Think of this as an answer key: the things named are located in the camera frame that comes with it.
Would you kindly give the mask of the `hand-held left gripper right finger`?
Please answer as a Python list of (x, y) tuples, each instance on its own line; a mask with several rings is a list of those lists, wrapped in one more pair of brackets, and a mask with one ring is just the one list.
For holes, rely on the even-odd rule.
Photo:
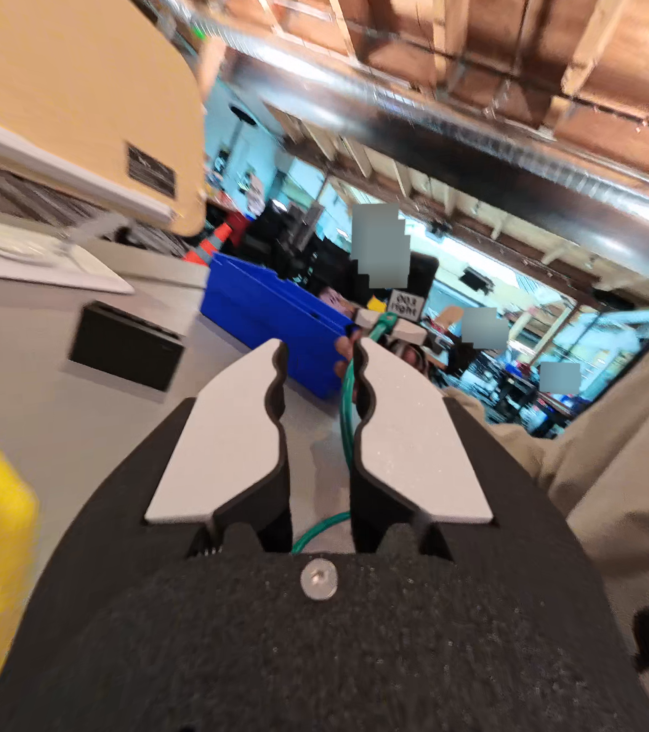
[(354, 346), (354, 475), (437, 523), (487, 525), (493, 511), (441, 392), (369, 338)]

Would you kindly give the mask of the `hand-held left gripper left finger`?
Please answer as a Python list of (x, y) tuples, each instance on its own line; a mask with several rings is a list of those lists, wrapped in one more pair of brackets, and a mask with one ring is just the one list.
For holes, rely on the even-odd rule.
[(267, 526), (288, 510), (287, 363), (287, 346), (273, 338), (201, 389), (146, 509), (148, 524)]

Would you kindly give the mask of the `blue plastic bin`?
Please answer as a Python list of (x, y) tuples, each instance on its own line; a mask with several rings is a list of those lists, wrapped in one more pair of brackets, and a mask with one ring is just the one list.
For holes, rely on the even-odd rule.
[(317, 398), (340, 388), (336, 340), (351, 319), (273, 270), (223, 254), (210, 262), (201, 315), (255, 349), (271, 339), (288, 347), (288, 376)]

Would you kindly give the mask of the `black ethernet switch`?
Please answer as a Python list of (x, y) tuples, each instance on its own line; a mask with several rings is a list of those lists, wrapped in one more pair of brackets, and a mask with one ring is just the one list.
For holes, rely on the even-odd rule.
[(179, 334), (95, 300), (82, 307), (67, 358), (142, 387), (166, 392), (184, 351)]

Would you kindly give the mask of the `person's right hand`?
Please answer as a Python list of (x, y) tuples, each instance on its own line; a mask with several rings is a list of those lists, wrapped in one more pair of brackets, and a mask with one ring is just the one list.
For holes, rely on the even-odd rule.
[(354, 327), (348, 334), (340, 336), (335, 341), (335, 350), (338, 353), (338, 361), (335, 363), (334, 371), (340, 380), (344, 380), (348, 365), (354, 355), (354, 343), (361, 337), (362, 331)]

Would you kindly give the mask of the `orange striped traffic cone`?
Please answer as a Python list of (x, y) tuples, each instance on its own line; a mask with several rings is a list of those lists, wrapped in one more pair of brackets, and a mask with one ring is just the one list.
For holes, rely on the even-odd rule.
[(212, 233), (204, 237), (200, 243), (186, 252), (183, 261), (210, 267), (215, 255), (226, 243), (231, 234), (231, 226), (228, 223), (220, 224)]

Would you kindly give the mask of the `silver ceiling duct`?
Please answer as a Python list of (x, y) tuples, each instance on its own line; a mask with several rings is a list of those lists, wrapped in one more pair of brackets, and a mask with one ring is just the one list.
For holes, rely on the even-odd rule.
[(565, 239), (649, 230), (649, 179), (577, 161), (524, 134), (432, 100), (421, 101), (297, 43), (203, 19), (239, 57), (243, 79), (279, 111), (397, 160)]

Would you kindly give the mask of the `wooden board with white rail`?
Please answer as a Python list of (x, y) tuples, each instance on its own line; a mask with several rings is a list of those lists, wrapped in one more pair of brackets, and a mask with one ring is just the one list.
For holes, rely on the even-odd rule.
[(195, 76), (132, 2), (0, 1), (0, 168), (197, 233), (206, 203)]

